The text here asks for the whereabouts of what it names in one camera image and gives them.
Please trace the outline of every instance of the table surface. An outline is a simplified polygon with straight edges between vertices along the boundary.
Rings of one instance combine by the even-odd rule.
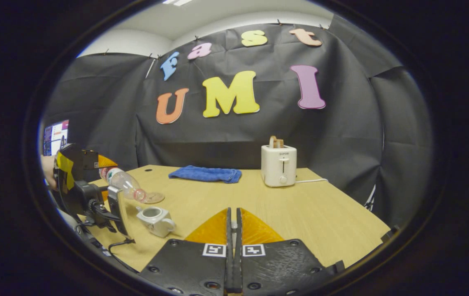
[[[262,219],[285,240],[298,238],[323,266],[339,260],[346,267],[354,264],[381,244],[389,227],[351,197],[327,181],[297,183],[291,187],[267,187],[260,170],[242,170],[240,181],[200,182],[168,178],[177,167],[147,165],[129,171],[145,191],[157,191],[165,199],[156,204],[125,200],[129,234],[136,244],[112,248],[112,253],[135,270],[141,271],[170,238],[184,239],[208,218],[231,207],[244,208]],[[297,169],[297,180],[320,178],[309,169]],[[92,182],[106,186],[104,180]],[[171,214],[176,230],[166,238],[150,234],[136,217],[136,206],[159,206]],[[89,228],[105,247],[124,237],[108,229]]]

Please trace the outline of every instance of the blue towel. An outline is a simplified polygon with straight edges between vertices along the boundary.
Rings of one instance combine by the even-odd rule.
[[[242,171],[235,169],[208,169],[188,165],[169,174],[169,178],[184,178],[190,180],[202,180],[216,182],[223,180],[225,183],[237,183],[242,176]]]

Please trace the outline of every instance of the white wall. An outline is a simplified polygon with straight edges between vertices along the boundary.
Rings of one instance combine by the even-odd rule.
[[[222,19],[214,23],[210,23],[201,28],[187,32],[176,40],[170,40],[150,32],[142,30],[109,30],[92,42],[84,49],[79,56],[88,54],[104,53],[131,53],[148,56],[152,53],[152,57],[163,55],[180,45],[193,41],[195,35],[207,36],[220,30],[236,28],[245,25],[276,23],[276,19],[280,19],[281,23],[293,23],[310,26],[319,26],[329,28],[331,19],[324,16],[317,16],[295,12],[257,12]]]
[[[109,30],[94,40],[80,56],[104,53],[132,53],[153,57],[169,51],[172,40],[142,30]]]
[[[193,41],[195,39],[195,35],[200,36],[207,36],[214,32],[218,32],[220,30],[226,30],[229,28],[236,28],[240,26],[246,25],[253,25],[253,24],[268,24],[268,23],[275,23],[276,19],[279,19],[281,23],[284,24],[301,24],[301,25],[310,25],[318,27],[321,24],[324,28],[329,28],[330,24],[332,23],[332,18],[328,18],[326,16],[317,16],[311,14],[304,14],[304,13],[296,13],[296,12],[256,12],[256,13],[248,13],[243,15],[236,15],[229,18],[224,18],[221,21],[217,21],[196,30],[192,30],[187,34],[179,37],[178,39],[172,42],[170,49],[173,50],[176,47],[184,45],[187,42]]]

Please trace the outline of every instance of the black fabric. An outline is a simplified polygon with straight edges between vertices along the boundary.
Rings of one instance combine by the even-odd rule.
[[[314,32],[323,44],[305,45],[289,33],[295,28]],[[248,30],[263,30],[268,42],[245,47],[241,34]],[[191,49],[206,42],[212,53],[188,60]],[[164,81],[160,66],[176,51],[176,72]],[[318,69],[324,109],[298,106],[292,65]],[[203,81],[220,77],[228,87],[236,73],[248,70],[256,73],[259,112],[231,109],[205,118]],[[180,117],[158,123],[158,97],[181,88],[189,92]],[[173,95],[167,113],[175,102]],[[374,213],[389,225],[409,218],[430,178],[432,135],[419,88],[393,55],[341,18],[330,30],[293,24],[224,30],[159,60],[131,54],[77,58],[52,95],[45,123],[65,119],[69,142],[99,151],[124,170],[147,164],[258,169],[260,146],[276,135],[297,148],[297,167],[328,178],[359,203],[375,185]]]
[[[78,58],[54,90],[44,125],[69,119],[68,142],[95,150],[124,170],[137,167],[135,117],[138,86],[152,60],[130,54]],[[99,178],[97,172],[88,180]]]

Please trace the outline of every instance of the black cable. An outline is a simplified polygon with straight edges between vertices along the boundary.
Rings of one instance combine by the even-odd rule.
[[[135,243],[135,240],[130,239],[130,238],[126,238],[126,239],[125,239],[124,241],[122,241],[122,242],[110,244],[110,245],[108,246],[108,249],[107,249],[107,250],[108,250],[108,252],[110,253],[110,255],[112,255],[112,257],[114,257],[114,259],[118,260],[118,262],[121,263],[123,266],[125,266],[126,269],[128,269],[128,270],[130,270],[130,271],[132,271],[132,272],[134,272],[134,273],[139,273],[139,271],[135,270],[134,268],[131,268],[131,267],[128,266],[125,262],[119,260],[119,258],[116,257],[116,255],[114,255],[114,254],[112,253],[112,251],[110,251],[110,249],[112,249],[112,247],[115,247],[115,246],[117,246],[117,245],[122,245],[122,244],[129,244],[129,243]]]

